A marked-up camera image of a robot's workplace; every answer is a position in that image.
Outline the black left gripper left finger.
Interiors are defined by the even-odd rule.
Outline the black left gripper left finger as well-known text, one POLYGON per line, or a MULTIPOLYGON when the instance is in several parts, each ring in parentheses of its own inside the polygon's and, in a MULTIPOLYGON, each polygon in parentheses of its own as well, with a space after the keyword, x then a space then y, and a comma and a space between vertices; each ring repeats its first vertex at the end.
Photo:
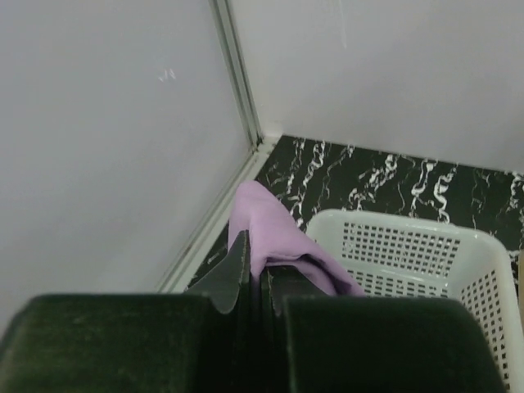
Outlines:
POLYGON ((46 294, 1 340, 4 392, 240 392, 251 383, 248 232, 181 294, 46 294))

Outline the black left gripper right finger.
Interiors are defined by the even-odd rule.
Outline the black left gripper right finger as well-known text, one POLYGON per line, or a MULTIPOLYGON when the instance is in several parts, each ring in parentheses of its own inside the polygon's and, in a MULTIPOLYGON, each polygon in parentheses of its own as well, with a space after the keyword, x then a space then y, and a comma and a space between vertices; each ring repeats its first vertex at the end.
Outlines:
POLYGON ((271 392, 502 392, 483 332, 455 300, 327 296, 292 267, 266 269, 271 392))

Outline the purple trousers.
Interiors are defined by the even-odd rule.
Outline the purple trousers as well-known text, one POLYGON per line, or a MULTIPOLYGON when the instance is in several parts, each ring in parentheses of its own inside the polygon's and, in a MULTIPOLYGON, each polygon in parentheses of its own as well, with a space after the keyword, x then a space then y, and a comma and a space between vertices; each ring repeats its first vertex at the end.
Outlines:
POLYGON ((228 248, 247 231, 251 276, 255 282, 266 267, 291 266, 329 296, 364 296, 364 289, 317 242, 297 226, 287 208, 255 180, 241 183, 228 220, 228 248))

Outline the white perforated plastic basket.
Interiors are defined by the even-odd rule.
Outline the white perforated plastic basket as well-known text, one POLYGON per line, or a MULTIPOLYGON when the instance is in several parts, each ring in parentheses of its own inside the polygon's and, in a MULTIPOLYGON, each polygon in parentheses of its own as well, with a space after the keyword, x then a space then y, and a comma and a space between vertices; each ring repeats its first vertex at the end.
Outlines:
POLYGON ((508 252, 482 231, 426 219, 323 210, 306 229, 369 296, 459 301, 479 323, 504 386, 523 390, 523 333, 508 252))

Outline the wooden clothes rack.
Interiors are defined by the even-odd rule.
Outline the wooden clothes rack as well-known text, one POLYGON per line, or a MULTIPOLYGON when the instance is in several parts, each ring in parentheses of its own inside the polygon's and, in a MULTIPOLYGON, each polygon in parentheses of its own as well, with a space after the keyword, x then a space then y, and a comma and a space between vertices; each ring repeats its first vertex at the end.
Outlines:
POLYGON ((517 303, 519 311, 523 313, 523 249, 517 251, 510 251, 511 269, 513 273, 513 281, 517 292, 517 303))

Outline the aluminium corner frame post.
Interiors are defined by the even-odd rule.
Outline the aluminium corner frame post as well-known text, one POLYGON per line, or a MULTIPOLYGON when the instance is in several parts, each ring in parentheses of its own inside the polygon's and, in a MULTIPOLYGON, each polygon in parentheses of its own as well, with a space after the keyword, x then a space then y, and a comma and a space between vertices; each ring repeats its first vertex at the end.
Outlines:
POLYGON ((156 284, 156 290, 160 293, 185 290, 228 222, 237 186, 257 176, 279 140, 278 136, 264 136, 262 133, 231 2, 211 1, 210 8, 248 148, 239 169, 224 184, 183 249, 162 274, 156 284))

